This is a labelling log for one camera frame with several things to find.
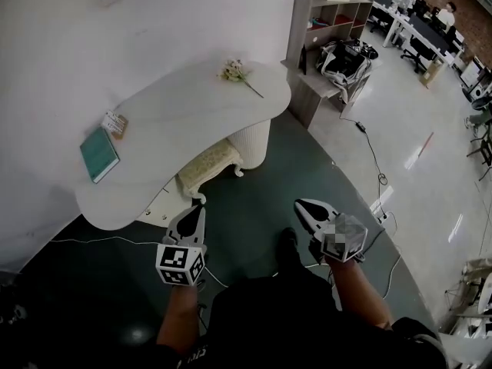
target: white drum table base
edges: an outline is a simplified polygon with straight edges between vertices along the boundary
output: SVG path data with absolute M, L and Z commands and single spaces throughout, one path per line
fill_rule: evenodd
M 261 165 L 267 157 L 269 134 L 270 121 L 267 120 L 228 137 L 243 159 L 242 169 L 253 169 Z

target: shiny floor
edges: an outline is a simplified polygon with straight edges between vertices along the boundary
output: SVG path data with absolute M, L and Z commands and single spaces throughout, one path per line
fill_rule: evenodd
M 476 113 L 447 68 L 425 88 L 401 51 L 383 48 L 383 35 L 363 37 L 383 65 L 371 76 L 345 118 L 367 129 L 377 162 L 386 174 L 381 186 L 388 234 L 400 248 L 435 321 L 448 312 L 444 292 L 460 280 L 466 260 L 492 252 L 491 176 L 464 118 Z M 377 208 L 377 170 L 365 136 L 324 103 L 309 132 L 334 159 L 371 208 Z

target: cardboard box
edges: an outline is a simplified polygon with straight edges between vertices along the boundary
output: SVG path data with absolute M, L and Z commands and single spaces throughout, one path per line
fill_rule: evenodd
M 441 61 L 433 61 L 430 65 L 427 71 L 422 74 L 421 76 L 421 84 L 424 85 L 425 87 L 428 87 L 428 85 L 436 78 L 437 73 L 439 72 L 439 68 L 441 67 L 443 63 Z

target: forearm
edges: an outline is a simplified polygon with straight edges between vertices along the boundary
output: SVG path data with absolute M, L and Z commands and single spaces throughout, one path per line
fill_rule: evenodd
M 174 286 L 157 344 L 171 347 L 185 356 L 198 339 L 198 289 Z
M 355 261 L 349 260 L 345 264 L 331 261 L 330 266 L 344 311 L 350 311 L 368 324 L 378 327 L 393 323 L 386 302 L 367 281 Z

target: white wall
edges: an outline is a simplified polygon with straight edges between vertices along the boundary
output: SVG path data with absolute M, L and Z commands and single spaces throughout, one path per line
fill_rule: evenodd
M 0 268 L 79 214 L 84 131 L 107 108 L 218 49 L 285 57 L 294 0 L 0 0 Z

